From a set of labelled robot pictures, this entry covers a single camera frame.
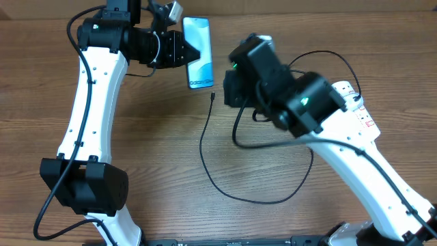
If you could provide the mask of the blue Galaxy smartphone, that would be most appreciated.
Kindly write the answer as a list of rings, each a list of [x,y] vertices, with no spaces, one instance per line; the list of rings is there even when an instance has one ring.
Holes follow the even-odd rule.
[[[197,52],[186,65],[188,87],[192,90],[214,85],[210,22],[207,18],[186,16],[182,29],[187,43]]]

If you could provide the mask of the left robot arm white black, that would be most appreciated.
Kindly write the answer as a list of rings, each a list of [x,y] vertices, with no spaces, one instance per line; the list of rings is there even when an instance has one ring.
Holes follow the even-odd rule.
[[[171,29],[183,11],[177,1],[150,1],[148,29],[139,26],[142,9],[140,1],[108,1],[79,14],[83,23],[68,34],[80,68],[70,122],[56,157],[40,164],[48,198],[95,225],[105,245],[146,244],[126,207],[128,175],[111,163],[113,118],[130,62],[158,70],[200,57],[182,32]]]

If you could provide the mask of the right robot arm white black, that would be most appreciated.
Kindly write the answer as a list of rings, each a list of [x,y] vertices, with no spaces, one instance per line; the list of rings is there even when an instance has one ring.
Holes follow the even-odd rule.
[[[335,226],[321,245],[422,245],[436,238],[436,207],[393,169],[376,147],[379,132],[346,81],[315,72],[294,77],[272,42],[252,35],[229,55],[225,104],[252,107],[321,156],[349,186],[369,221]]]

